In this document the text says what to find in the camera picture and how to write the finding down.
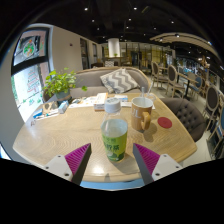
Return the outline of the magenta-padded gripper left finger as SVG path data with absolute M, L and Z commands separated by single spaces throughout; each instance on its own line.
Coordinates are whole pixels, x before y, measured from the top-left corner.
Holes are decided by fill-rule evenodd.
M 87 143 L 67 155 L 56 155 L 44 166 L 44 170 L 79 185 L 91 153 L 91 144 Z

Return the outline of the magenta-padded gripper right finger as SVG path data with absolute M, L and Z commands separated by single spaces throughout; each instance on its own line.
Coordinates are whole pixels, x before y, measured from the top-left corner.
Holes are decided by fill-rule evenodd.
M 168 154 L 159 155 L 137 143 L 133 144 L 133 154 L 145 185 L 182 169 Z

